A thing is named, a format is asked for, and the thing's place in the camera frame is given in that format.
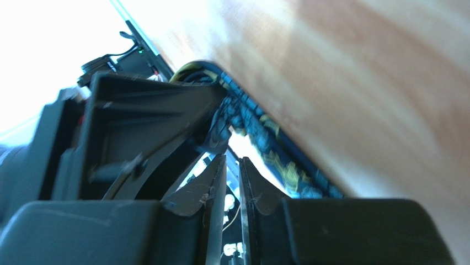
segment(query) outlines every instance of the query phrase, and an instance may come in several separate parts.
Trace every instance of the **wooden floor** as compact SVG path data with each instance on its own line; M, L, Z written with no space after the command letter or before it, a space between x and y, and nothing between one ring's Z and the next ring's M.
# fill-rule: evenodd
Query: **wooden floor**
M174 69L217 62L346 194L417 200L470 262L470 1L121 3Z

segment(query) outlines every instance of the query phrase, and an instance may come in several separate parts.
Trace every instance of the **wire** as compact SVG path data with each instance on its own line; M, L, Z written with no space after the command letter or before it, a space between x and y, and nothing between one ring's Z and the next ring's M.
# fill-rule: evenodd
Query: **wire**
M137 47L137 44L134 44L130 49L128 49L127 51L123 52L122 54L106 54L104 56L102 56L102 58L105 58L105 57L111 57L111 56L121 56L121 55L124 55L124 54L128 54L129 52L132 52L132 50Z
M235 221L235 219L237 218L239 211L240 211L240 205L238 206L237 213L235 214L235 217L233 217L232 221L231 221L226 227L224 227L224 228L222 229L222 232L224 232L225 229L227 229L230 225L232 225L233 221Z

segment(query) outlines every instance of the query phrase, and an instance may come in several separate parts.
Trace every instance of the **black cable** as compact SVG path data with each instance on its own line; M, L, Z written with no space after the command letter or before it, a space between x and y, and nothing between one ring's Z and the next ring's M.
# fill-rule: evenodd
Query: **black cable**
M102 56L102 58L111 57L111 56L121 56L121 55L124 55L124 54L128 54L129 52L132 52L133 49L135 49L135 47L137 47L137 44L134 44L130 49L123 52L122 54L106 54L106 55Z

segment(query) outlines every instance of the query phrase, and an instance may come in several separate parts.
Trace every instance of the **white wire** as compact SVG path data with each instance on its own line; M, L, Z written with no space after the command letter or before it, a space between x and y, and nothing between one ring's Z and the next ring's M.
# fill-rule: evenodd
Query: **white wire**
M232 221L231 221L226 227L224 227L224 228L222 229L222 232L224 232L225 229L227 229L227 228L235 221L235 219L236 219L237 216L238 216L238 212L239 212L239 211L240 211L240 205L238 206L237 213L235 213L235 217L233 217Z

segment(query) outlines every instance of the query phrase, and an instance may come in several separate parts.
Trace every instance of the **wooden surface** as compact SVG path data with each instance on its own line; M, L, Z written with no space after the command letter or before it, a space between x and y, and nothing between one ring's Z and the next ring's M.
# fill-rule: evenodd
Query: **wooden surface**
M470 262L468 0L121 0L170 65L217 62L348 195L406 197Z

